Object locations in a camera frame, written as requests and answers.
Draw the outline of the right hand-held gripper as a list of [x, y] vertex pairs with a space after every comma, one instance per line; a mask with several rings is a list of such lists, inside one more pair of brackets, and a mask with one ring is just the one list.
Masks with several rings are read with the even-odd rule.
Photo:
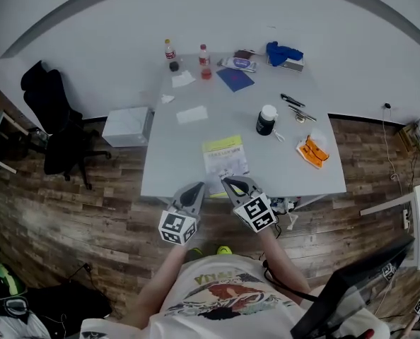
[[277, 222], [271, 200], [253, 179], [229, 176], [221, 183], [234, 206], [233, 212], [253, 232], [261, 232]]

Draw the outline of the person's right forearm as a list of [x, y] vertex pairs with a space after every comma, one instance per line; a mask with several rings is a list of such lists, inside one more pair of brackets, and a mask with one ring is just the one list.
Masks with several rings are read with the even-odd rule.
[[282, 284], [297, 292], [309, 294], [310, 286], [307, 279], [281, 248], [279, 242], [275, 239], [272, 228], [263, 229], [257, 236], [269, 267], [276, 278]]

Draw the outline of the black waste bin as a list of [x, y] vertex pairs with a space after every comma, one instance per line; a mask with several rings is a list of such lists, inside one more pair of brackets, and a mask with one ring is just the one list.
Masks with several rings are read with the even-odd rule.
[[270, 198], [272, 210], [277, 215], [285, 215], [287, 213], [291, 213], [298, 206], [300, 200], [301, 198], [299, 196]]

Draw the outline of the white table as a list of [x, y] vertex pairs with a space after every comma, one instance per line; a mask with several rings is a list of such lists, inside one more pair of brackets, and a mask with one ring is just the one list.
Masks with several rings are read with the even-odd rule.
[[[156, 105], [141, 195], [171, 198], [185, 185], [204, 181], [202, 144], [235, 135], [242, 138], [250, 176], [269, 196], [304, 198], [344, 193], [346, 184], [329, 107], [312, 73], [308, 69], [295, 73], [274, 68], [259, 60], [257, 71], [251, 75], [255, 84], [233, 93], [216, 73], [219, 59], [219, 54], [212, 55], [213, 75], [204, 80], [197, 56], [184, 55], [180, 69], [188, 70], [196, 81], [179, 88], [172, 87], [173, 73], [168, 67], [158, 73], [159, 93], [175, 99]], [[297, 117], [288, 108], [291, 104], [281, 99], [281, 93], [303, 103], [305, 107], [294, 106], [317, 121]], [[178, 112], [201, 105], [206, 107], [208, 119], [178, 124]], [[257, 118], [264, 105], [276, 107], [274, 129], [285, 138], [283, 143], [273, 133], [257, 133]], [[321, 169], [307, 163], [296, 151], [307, 135], [329, 154]]]

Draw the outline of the orange packet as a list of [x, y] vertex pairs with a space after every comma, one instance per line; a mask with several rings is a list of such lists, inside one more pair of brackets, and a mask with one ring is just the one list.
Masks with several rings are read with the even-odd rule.
[[324, 163], [329, 159], [329, 154], [317, 144], [317, 141], [311, 136], [301, 140], [296, 146], [298, 154], [316, 169], [321, 169]]

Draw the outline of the white paper slip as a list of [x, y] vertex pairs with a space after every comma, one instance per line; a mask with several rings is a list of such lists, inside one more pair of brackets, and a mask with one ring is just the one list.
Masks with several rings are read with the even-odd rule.
[[195, 121], [208, 119], [208, 113], [205, 106], [198, 106], [176, 114], [178, 124], [187, 124]]

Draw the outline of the white box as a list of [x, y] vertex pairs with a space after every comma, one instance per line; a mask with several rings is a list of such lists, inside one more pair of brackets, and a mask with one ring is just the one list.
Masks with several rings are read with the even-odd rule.
[[147, 146], [153, 123], [153, 110], [133, 107], [109, 113], [102, 137], [113, 148]]

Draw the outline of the black and silver pen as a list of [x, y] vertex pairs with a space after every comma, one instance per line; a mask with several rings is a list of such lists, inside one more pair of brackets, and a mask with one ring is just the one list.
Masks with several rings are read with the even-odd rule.
[[313, 122], [317, 121], [316, 118], [310, 116], [309, 114], [306, 114], [305, 112], [301, 111], [299, 108], [297, 108], [293, 105], [288, 105], [288, 108], [290, 110], [292, 110], [293, 112], [295, 112], [296, 116], [300, 117], [303, 121], [305, 121], [305, 120], [310, 120], [310, 121], [313, 121]]

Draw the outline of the dark blue booklet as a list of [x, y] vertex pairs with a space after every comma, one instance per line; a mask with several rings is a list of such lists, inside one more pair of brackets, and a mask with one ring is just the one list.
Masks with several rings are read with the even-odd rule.
[[244, 71], [224, 68], [218, 70], [216, 73], [233, 93], [255, 84]]

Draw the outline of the white paper napkin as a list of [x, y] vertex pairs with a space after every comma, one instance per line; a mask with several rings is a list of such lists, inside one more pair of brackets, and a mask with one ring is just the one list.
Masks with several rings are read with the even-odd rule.
[[180, 74], [172, 76], [171, 81], [173, 88], [179, 88], [195, 82], [196, 79], [188, 70], [184, 70]]

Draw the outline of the white and purple wipes packet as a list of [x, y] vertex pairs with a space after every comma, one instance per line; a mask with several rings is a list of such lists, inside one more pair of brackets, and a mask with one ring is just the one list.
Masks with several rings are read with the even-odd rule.
[[216, 63], [216, 65], [227, 69], [244, 71], [248, 73], [255, 73], [257, 71], [257, 63], [255, 61], [234, 56], [222, 58]]

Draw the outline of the grey cardboard box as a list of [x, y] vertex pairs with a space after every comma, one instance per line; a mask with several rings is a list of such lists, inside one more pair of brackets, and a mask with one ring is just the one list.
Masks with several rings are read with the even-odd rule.
[[302, 58], [300, 60], [287, 59], [277, 67], [301, 73], [304, 69], [304, 66], [305, 60]]

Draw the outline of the blue cloth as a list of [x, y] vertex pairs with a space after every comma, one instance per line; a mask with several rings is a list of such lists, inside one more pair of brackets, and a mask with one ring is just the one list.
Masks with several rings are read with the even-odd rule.
[[272, 66], [280, 66], [288, 59], [300, 61], [303, 58], [301, 51], [287, 46], [279, 46], [277, 41], [267, 43], [266, 53]]

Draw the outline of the cola bottle with red label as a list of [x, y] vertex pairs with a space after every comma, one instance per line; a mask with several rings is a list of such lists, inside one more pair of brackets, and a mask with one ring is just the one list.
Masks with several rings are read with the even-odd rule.
[[172, 72], [179, 70], [180, 65], [177, 60], [175, 48], [172, 46], [170, 39], [165, 39], [165, 57], [168, 61], [169, 69]]

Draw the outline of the black office chair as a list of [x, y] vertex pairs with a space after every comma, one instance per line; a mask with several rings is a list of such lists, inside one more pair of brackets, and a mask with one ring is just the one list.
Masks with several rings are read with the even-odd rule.
[[48, 71], [38, 61], [24, 73], [21, 89], [25, 103], [48, 135], [45, 148], [30, 146], [44, 154], [45, 174], [62, 174], [69, 181], [71, 171], [78, 167], [85, 187], [91, 190], [84, 160], [99, 155], [110, 159], [112, 155], [106, 150], [92, 149], [93, 141], [100, 134], [95, 129], [85, 130], [82, 113], [74, 110], [67, 100], [60, 72]]

